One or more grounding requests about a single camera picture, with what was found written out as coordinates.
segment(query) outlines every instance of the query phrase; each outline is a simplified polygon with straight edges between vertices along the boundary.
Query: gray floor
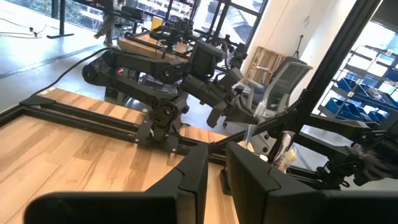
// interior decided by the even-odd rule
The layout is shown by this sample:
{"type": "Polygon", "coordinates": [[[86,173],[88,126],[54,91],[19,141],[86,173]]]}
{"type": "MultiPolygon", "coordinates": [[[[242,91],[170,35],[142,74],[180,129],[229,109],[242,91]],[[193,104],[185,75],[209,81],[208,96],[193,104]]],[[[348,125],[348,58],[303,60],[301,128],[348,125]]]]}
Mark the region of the gray floor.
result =
{"type": "MultiPolygon", "coordinates": [[[[16,16],[13,14],[9,17],[15,19],[16,16]]],[[[0,21],[0,27],[6,26],[13,32],[20,29],[20,27],[0,21]]],[[[33,92],[52,83],[77,61],[103,47],[101,45],[102,40],[92,38],[93,32],[79,27],[71,27],[71,29],[74,29],[75,36],[53,40],[45,37],[41,39],[0,37],[0,50],[2,52],[0,54],[0,65],[2,65],[0,67],[0,94],[2,96],[0,97],[0,111],[13,106],[33,92]]],[[[42,34],[45,36],[54,34],[54,32],[57,32],[57,30],[47,27],[42,34]]],[[[99,100],[109,100],[104,98],[104,87],[93,86],[84,82],[81,77],[81,69],[86,63],[74,68],[55,86],[99,100]]],[[[234,124],[229,124],[227,128],[223,128],[223,119],[220,119],[218,125],[211,129],[206,124],[211,108],[207,105],[200,105],[199,101],[192,96],[188,97],[188,104],[190,111],[182,117],[185,123],[227,136],[242,130],[234,124]]],[[[126,106],[138,110],[144,107],[134,100],[128,102],[126,106]]],[[[335,145],[350,144],[347,139],[339,135],[319,129],[305,127],[303,131],[335,145]]],[[[296,166],[315,170],[316,167],[322,166],[327,161],[325,156],[316,152],[301,146],[297,146],[297,148],[300,157],[294,163],[296,166]]],[[[351,186],[350,190],[358,189],[354,184],[351,184],[351,186]]],[[[360,188],[360,190],[366,189],[395,190],[398,189],[398,182],[396,180],[383,180],[371,182],[360,188]]]]}

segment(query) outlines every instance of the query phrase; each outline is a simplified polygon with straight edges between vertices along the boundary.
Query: wooden table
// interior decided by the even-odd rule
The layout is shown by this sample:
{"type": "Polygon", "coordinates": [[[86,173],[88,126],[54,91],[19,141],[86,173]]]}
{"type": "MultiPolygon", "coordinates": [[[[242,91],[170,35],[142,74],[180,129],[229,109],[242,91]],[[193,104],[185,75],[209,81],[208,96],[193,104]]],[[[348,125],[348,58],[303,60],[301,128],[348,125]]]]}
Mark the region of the wooden table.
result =
{"type": "MultiPolygon", "coordinates": [[[[64,90],[44,95],[137,124],[144,117],[139,111],[64,90]]],[[[224,138],[195,127],[184,127],[181,134],[205,142],[224,138]]],[[[29,116],[0,128],[0,149],[0,223],[22,223],[29,202],[49,192],[144,191],[183,158],[29,116]]],[[[221,189],[221,169],[209,164],[205,223],[238,223],[233,199],[221,189]]]]}
{"type": "MultiPolygon", "coordinates": [[[[152,39],[151,37],[149,37],[149,34],[142,34],[136,37],[137,39],[140,40],[144,40],[148,43],[151,44],[157,44],[157,45],[161,45],[160,41],[158,42],[155,39],[152,39]]],[[[125,51],[125,52],[130,52],[130,53],[135,53],[135,54],[141,54],[141,55],[145,55],[151,58],[162,58],[162,54],[163,52],[160,50],[156,50],[153,47],[149,47],[146,46],[144,44],[140,44],[138,42],[132,41],[132,40],[127,40],[126,38],[122,38],[118,40],[118,45],[120,47],[121,50],[125,51]]],[[[186,50],[186,44],[183,44],[181,42],[177,43],[176,46],[176,51],[180,52],[180,53],[184,53],[186,50]]],[[[185,58],[181,58],[181,57],[177,57],[175,55],[171,55],[171,54],[166,54],[165,55],[165,59],[168,60],[187,60],[185,58]]]]}

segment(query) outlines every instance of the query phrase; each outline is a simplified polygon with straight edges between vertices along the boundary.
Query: chair backrest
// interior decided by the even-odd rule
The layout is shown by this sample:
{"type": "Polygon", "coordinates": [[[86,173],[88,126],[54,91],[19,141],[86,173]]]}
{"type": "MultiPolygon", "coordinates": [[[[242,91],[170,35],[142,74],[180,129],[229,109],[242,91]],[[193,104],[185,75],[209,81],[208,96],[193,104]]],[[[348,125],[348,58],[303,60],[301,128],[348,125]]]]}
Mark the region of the chair backrest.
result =
{"type": "Polygon", "coordinates": [[[267,110],[277,111],[280,104],[289,101],[289,96],[301,79],[312,67],[301,62],[288,61],[277,69],[275,77],[264,94],[267,99],[267,110]]]}
{"type": "Polygon", "coordinates": [[[304,65],[306,65],[307,63],[303,62],[302,60],[296,58],[296,57],[291,57],[291,56],[287,56],[283,62],[277,67],[277,69],[274,71],[274,73],[271,76],[270,82],[271,83],[273,81],[273,79],[277,76],[277,74],[280,73],[280,71],[282,70],[282,68],[290,62],[298,62],[298,63],[302,63],[304,65]]]}

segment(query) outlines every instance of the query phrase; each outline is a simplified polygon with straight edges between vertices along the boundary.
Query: white wall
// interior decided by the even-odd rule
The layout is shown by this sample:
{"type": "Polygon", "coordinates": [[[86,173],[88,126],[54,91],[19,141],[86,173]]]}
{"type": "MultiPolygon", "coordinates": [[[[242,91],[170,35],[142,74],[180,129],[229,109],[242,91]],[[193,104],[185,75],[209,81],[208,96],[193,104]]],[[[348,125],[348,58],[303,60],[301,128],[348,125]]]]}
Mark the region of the white wall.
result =
{"type": "Polygon", "coordinates": [[[292,56],[304,35],[302,52],[334,0],[270,0],[248,50],[242,72],[245,74],[257,47],[292,56]]]}
{"type": "Polygon", "coordinates": [[[318,29],[310,39],[307,47],[301,55],[301,60],[313,67],[303,80],[297,85],[290,96],[289,104],[294,103],[300,96],[302,90],[308,86],[320,62],[323,60],[329,46],[333,42],[341,25],[352,9],[356,0],[332,0],[326,10],[325,16],[319,23],[318,29]]]}

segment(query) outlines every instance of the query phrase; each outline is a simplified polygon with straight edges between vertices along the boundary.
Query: black bracket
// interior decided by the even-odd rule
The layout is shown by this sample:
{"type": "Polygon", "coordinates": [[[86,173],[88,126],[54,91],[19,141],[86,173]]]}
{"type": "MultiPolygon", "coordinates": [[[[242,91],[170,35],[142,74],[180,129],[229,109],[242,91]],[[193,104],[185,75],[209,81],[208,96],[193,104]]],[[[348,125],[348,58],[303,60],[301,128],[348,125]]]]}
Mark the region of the black bracket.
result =
{"type": "MultiPolygon", "coordinates": [[[[153,121],[149,119],[149,113],[146,113],[137,131],[136,142],[144,146],[156,146],[166,152],[176,152],[178,149],[178,137],[169,134],[163,142],[154,141],[151,137],[153,135],[151,130],[152,123],[153,121]]],[[[173,125],[177,131],[180,130],[181,122],[179,117],[174,120],[173,125]]]]}
{"type": "Polygon", "coordinates": [[[19,104],[23,106],[40,106],[52,103],[55,103],[55,100],[38,95],[31,96],[28,99],[19,102],[19,104]]]}

